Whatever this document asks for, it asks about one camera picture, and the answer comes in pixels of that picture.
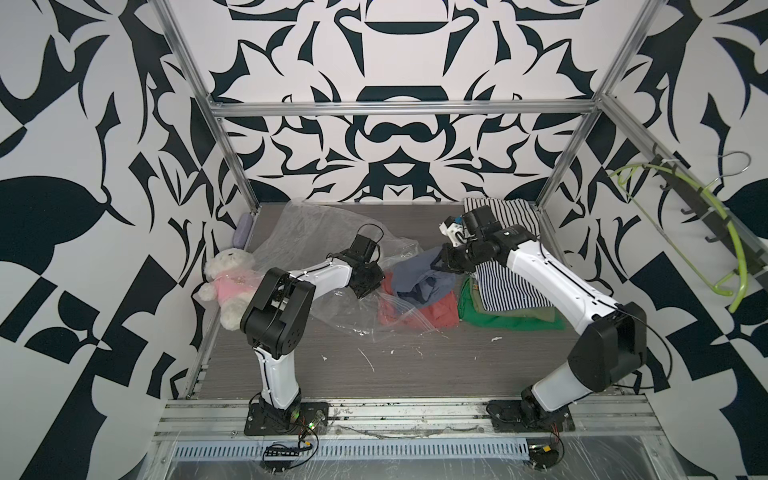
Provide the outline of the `black white striped tank top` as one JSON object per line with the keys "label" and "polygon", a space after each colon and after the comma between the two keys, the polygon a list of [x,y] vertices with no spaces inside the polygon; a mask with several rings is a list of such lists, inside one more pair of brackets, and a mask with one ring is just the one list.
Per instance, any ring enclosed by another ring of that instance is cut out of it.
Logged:
{"label": "black white striped tank top", "polygon": [[504,228],[520,225],[534,237],[540,235],[536,212],[526,200],[467,197],[463,200],[463,205],[465,212],[488,206]]}

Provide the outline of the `navy blue garment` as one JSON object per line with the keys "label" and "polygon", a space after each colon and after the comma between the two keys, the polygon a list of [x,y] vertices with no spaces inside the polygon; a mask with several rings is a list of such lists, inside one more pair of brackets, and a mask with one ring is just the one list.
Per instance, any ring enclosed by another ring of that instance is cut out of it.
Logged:
{"label": "navy blue garment", "polygon": [[392,268],[391,287],[394,295],[417,308],[425,308],[454,291],[456,275],[436,270],[441,247],[434,247],[404,260]]}

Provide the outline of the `blue white striped garment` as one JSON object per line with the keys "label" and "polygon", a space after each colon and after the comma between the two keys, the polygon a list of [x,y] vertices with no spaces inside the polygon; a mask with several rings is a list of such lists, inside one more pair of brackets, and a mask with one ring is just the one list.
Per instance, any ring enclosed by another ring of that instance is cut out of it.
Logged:
{"label": "blue white striped garment", "polygon": [[483,307],[490,312],[553,307],[535,287],[519,274],[489,261],[474,274]]}

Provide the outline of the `green garment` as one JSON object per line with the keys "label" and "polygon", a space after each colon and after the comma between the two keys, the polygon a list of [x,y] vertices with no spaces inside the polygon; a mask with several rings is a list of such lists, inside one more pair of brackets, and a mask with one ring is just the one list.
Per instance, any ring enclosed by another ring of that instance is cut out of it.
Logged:
{"label": "green garment", "polygon": [[535,319],[524,318],[501,318],[487,314],[478,313],[473,307],[470,298],[470,289],[468,277],[464,280],[458,298],[458,314],[460,321],[481,328],[495,328],[512,331],[546,331],[546,330],[565,330],[566,321],[557,311],[556,321],[548,323]]}

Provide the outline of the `clear plastic vacuum bag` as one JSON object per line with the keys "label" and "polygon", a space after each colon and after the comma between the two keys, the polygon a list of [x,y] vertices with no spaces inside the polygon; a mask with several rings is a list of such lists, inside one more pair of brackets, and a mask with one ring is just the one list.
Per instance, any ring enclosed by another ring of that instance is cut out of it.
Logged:
{"label": "clear plastic vacuum bag", "polygon": [[343,208],[304,202],[265,207],[248,244],[257,272],[287,272],[315,288],[309,319],[372,341],[437,330],[415,301],[395,293],[394,272],[422,254],[419,242]]}

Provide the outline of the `red garment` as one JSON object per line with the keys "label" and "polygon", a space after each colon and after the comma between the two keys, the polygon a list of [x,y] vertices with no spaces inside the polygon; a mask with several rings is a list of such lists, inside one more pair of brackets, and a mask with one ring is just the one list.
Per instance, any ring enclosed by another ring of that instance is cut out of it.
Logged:
{"label": "red garment", "polygon": [[427,332],[454,328],[460,323],[457,298],[453,292],[432,305],[415,307],[394,296],[392,274],[386,273],[378,293],[377,319],[381,326]]}

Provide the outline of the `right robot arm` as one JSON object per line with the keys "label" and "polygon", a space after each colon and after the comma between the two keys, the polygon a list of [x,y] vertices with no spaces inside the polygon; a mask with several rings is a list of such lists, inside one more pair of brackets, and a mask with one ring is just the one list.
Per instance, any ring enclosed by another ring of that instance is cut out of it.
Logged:
{"label": "right robot arm", "polygon": [[542,423],[570,404],[615,386],[648,359],[647,337],[656,331],[643,309],[621,304],[590,286],[551,256],[522,225],[502,227],[487,206],[439,225],[447,237],[432,266],[449,273],[473,273],[494,261],[543,294],[579,338],[567,360],[521,394],[521,420]]}

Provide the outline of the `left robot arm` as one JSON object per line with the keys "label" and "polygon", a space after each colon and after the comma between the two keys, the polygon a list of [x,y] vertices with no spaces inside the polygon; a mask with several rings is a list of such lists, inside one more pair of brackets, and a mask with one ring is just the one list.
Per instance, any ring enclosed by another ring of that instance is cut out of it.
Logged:
{"label": "left robot arm", "polygon": [[313,302],[339,289],[362,299],[385,278],[376,256],[377,240],[357,234],[349,248],[304,269],[268,270],[241,319],[240,330],[253,347],[262,379],[259,404],[288,419],[297,415],[301,390],[294,351],[302,339]]}

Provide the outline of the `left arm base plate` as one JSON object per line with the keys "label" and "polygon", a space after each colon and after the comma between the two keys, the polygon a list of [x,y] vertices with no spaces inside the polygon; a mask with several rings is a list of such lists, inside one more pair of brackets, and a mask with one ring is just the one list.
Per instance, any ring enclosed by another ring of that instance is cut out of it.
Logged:
{"label": "left arm base plate", "polygon": [[327,402],[294,402],[286,410],[268,404],[264,399],[250,402],[243,433],[245,436],[298,434],[309,427],[317,430],[328,423]]}

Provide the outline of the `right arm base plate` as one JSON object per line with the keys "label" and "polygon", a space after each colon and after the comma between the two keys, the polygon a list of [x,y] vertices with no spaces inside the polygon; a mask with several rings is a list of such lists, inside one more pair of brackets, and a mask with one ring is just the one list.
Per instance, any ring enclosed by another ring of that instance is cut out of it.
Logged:
{"label": "right arm base plate", "polygon": [[573,417],[567,407],[547,412],[528,400],[491,400],[485,410],[495,432],[561,433],[575,430]]}

